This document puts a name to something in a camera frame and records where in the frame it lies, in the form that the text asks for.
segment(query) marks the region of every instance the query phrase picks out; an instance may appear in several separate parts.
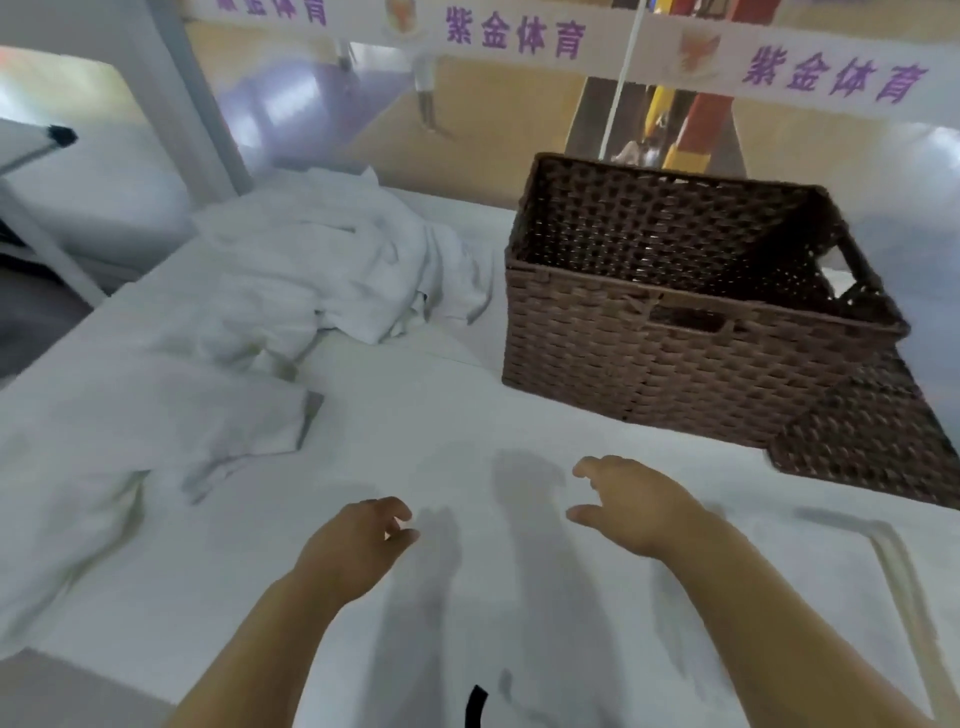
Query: person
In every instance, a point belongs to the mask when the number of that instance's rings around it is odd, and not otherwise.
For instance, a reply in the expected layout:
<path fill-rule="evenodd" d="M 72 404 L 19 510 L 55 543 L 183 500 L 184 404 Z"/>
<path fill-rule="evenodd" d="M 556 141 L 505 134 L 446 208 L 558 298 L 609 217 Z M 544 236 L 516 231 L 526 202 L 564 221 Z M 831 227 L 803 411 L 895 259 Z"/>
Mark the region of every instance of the person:
<path fill-rule="evenodd" d="M 567 517 L 673 571 L 753 728 L 934 725 L 807 606 L 746 537 L 680 484 L 610 455 L 585 457 L 573 474 L 589 479 L 600 505 L 574 506 Z M 386 497 L 348 505 L 321 527 L 183 699 L 168 728 L 290 726 L 324 631 L 416 542 L 417 531 L 398 522 L 411 518 L 406 504 Z"/>

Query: wicker basket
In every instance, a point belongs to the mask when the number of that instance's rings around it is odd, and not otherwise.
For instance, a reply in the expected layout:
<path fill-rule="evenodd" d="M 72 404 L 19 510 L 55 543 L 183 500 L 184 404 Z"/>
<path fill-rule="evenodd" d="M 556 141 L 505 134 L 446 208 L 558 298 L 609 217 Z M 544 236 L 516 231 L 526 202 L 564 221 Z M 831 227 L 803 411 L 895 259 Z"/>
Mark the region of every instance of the wicker basket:
<path fill-rule="evenodd" d="M 960 458 L 895 349 L 831 388 L 767 453 L 784 473 L 960 508 Z"/>
<path fill-rule="evenodd" d="M 817 258 L 857 283 L 833 296 Z M 909 327 L 820 187 L 538 155 L 507 250 L 504 383 L 765 447 Z"/>

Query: white cloth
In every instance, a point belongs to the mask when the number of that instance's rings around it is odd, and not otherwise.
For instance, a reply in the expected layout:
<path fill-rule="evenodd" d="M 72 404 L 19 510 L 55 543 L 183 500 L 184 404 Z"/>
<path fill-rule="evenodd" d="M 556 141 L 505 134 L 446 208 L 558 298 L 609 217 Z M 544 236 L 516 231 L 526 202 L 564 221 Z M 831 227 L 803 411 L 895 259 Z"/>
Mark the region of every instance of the white cloth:
<path fill-rule="evenodd" d="M 118 542 L 146 472 L 195 500 L 211 475 L 295 450 L 303 433 L 308 393 L 297 384 L 179 354 L 91 349 L 75 333 L 0 393 L 17 413 L 0 428 L 0 656 Z"/>
<path fill-rule="evenodd" d="M 371 173 L 277 172 L 260 189 L 209 207 L 198 229 L 236 269 L 316 297 L 318 326 L 367 344 L 427 315 L 470 322 L 490 300 L 491 261 L 428 223 Z"/>
<path fill-rule="evenodd" d="M 277 173 L 196 222 L 222 267 L 125 286 L 0 392 L 0 657 L 118 542 L 143 488 L 194 502 L 299 446 L 308 393 L 285 379 L 318 329 L 374 344 L 490 298 L 491 261 L 370 173 Z"/>

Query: right hand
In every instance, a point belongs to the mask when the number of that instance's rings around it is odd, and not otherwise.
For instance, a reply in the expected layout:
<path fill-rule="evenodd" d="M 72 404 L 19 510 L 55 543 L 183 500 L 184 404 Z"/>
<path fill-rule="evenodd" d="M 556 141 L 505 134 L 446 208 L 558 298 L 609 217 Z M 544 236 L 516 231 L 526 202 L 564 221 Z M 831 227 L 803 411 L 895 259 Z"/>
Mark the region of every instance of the right hand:
<path fill-rule="evenodd" d="M 566 517 L 638 556 L 662 558 L 709 514 L 680 483 L 635 460 L 585 457 L 573 474 L 589 478 L 602 505 L 575 505 Z"/>

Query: white banner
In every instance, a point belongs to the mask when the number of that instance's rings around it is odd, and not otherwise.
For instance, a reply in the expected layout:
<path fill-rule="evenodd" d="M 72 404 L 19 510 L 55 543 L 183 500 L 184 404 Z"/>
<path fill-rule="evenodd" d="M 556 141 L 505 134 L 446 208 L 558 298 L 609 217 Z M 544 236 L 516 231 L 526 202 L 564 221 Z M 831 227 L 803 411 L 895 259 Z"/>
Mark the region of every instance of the white banner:
<path fill-rule="evenodd" d="M 544 0 L 187 0 L 202 20 L 619 76 L 634 12 Z M 960 128 L 960 51 L 647 13 L 628 78 Z"/>
<path fill-rule="evenodd" d="M 188 0 L 187 15 L 616 78 L 634 12 L 543 0 Z"/>
<path fill-rule="evenodd" d="M 644 18 L 629 78 L 960 127 L 960 52 L 676 15 Z"/>

